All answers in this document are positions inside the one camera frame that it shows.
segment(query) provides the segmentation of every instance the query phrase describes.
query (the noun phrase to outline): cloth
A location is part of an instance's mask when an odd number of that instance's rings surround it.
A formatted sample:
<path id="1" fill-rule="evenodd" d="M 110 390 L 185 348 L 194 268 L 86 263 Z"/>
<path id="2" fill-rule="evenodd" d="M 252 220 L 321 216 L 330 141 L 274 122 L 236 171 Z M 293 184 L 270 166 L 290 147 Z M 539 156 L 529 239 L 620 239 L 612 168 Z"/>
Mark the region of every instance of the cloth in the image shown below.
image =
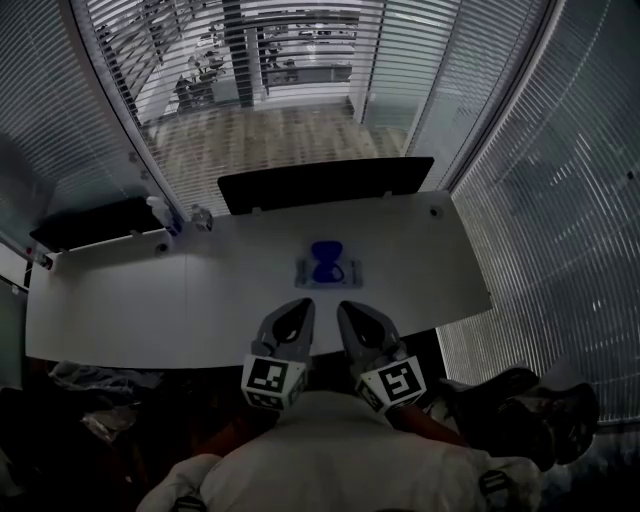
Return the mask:
<path id="1" fill-rule="evenodd" d="M 177 464 L 138 511 L 169 511 L 186 495 L 216 512 L 486 510 L 479 478 L 512 463 L 394 430 L 355 397 L 309 392 L 274 429 L 224 459 Z M 516 466 L 535 479 L 533 463 Z"/>

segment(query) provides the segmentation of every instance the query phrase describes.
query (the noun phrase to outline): metal frame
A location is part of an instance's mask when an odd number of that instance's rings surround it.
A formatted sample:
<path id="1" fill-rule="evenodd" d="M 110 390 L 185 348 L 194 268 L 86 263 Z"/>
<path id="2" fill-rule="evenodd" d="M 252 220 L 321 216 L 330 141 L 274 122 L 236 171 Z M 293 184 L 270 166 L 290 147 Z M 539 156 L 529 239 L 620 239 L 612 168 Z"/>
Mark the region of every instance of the metal frame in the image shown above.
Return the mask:
<path id="1" fill-rule="evenodd" d="M 137 164 L 141 183 L 147 188 L 150 195 L 165 197 L 175 213 L 182 220 L 188 221 L 190 216 L 187 210 L 178 200 L 151 155 L 138 126 L 131 118 L 120 97 L 120 92 L 111 80 L 106 62 L 104 69 L 97 69 L 94 66 L 94 63 L 103 62 L 104 57 L 97 43 L 93 43 L 93 28 L 88 20 L 88 13 L 82 11 L 82 4 L 78 0 L 57 0 L 57 2 L 67 37 L 83 77 L 94 93 L 94 98 L 107 122 L 113 128 L 114 134 L 122 141 L 123 150 L 129 153 L 130 161 Z M 152 179 L 147 180 L 146 176 L 150 176 Z"/>

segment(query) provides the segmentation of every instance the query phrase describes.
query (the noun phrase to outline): window blind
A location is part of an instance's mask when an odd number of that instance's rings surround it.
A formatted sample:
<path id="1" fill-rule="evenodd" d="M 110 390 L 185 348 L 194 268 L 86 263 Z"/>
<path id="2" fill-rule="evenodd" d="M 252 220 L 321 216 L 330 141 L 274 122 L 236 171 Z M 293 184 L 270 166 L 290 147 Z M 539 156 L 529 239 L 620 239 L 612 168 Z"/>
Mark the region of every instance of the window blind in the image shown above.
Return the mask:
<path id="1" fill-rule="evenodd" d="M 506 15 L 464 0 L 73 4 L 180 202 L 220 215 L 224 174 L 405 156 L 460 12 L 469 26 L 487 25 L 480 52 L 497 45 L 486 101 L 503 61 L 516 59 L 505 48 L 531 29 L 527 6 L 541 1 L 520 0 Z M 504 19 L 508 36 L 496 28 Z"/>
<path id="2" fill-rule="evenodd" d="M 521 95 L 453 197 L 493 309 L 439 329 L 480 382 L 563 356 L 601 421 L 640 416 L 640 7 L 567 0 Z"/>
<path id="3" fill-rule="evenodd" d="M 0 2 L 0 233 L 139 191 L 139 173 L 83 77 L 56 2 Z"/>

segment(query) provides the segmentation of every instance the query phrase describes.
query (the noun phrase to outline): glass wall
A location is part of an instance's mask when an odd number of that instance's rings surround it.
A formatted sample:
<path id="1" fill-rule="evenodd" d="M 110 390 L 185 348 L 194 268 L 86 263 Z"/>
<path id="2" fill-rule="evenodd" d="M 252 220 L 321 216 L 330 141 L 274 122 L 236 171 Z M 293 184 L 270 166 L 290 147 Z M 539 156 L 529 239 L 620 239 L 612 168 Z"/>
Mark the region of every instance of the glass wall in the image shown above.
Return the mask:
<path id="1" fill-rule="evenodd" d="M 56 2 L 0 2 L 0 64 L 0 234 L 8 244 L 32 247 L 29 233 L 49 215 L 145 193 Z"/>
<path id="2" fill-rule="evenodd" d="M 439 329 L 478 383 L 556 358 L 601 420 L 640 417 L 640 4 L 567 0 L 540 60 L 453 197 L 493 309 Z"/>

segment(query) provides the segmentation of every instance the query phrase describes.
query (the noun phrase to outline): person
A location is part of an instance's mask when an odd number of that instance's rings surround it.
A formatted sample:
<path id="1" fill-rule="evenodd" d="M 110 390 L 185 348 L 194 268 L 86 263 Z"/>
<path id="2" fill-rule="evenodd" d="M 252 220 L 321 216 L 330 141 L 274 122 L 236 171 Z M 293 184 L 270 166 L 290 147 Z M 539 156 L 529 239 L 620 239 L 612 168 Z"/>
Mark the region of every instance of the person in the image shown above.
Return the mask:
<path id="1" fill-rule="evenodd" d="M 513 468 L 536 481 L 528 459 L 472 450 L 417 405 L 382 416 L 355 396 L 310 391 L 280 416 L 247 406 L 174 466 L 138 512 L 488 510 L 480 483 Z M 518 510 L 537 506 L 527 485 Z"/>
<path id="2" fill-rule="evenodd" d="M 175 87 L 175 92 L 178 95 L 179 110 L 189 110 L 193 106 L 191 95 L 189 94 L 189 87 L 191 85 L 192 83 L 189 80 L 180 75 Z"/>

